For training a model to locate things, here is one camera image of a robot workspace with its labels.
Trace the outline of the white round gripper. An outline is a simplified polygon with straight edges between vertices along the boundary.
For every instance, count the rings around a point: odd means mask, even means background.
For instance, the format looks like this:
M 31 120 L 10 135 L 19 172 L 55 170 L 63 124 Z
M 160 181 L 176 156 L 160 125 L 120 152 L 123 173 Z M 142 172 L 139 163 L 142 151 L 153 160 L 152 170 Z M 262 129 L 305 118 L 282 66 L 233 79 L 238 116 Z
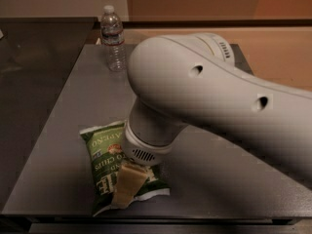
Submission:
M 135 163 L 143 166 L 155 166 L 163 162 L 172 151 L 172 146 L 153 146 L 144 143 L 131 130 L 130 122 L 125 123 L 122 150 Z M 145 168 L 123 163 L 117 175 L 112 205 L 118 209 L 126 209 L 147 180 Z

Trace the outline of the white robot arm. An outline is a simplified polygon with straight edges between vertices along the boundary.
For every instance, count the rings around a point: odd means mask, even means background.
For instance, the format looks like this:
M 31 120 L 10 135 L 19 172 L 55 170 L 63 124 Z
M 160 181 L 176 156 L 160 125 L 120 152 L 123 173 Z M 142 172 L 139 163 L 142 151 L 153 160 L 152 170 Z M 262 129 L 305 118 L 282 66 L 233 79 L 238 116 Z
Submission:
M 312 94 L 265 81 L 235 65 L 232 48 L 212 33 L 148 38 L 132 51 L 128 80 L 136 102 L 122 148 L 154 166 L 187 126 L 210 131 L 309 187 Z

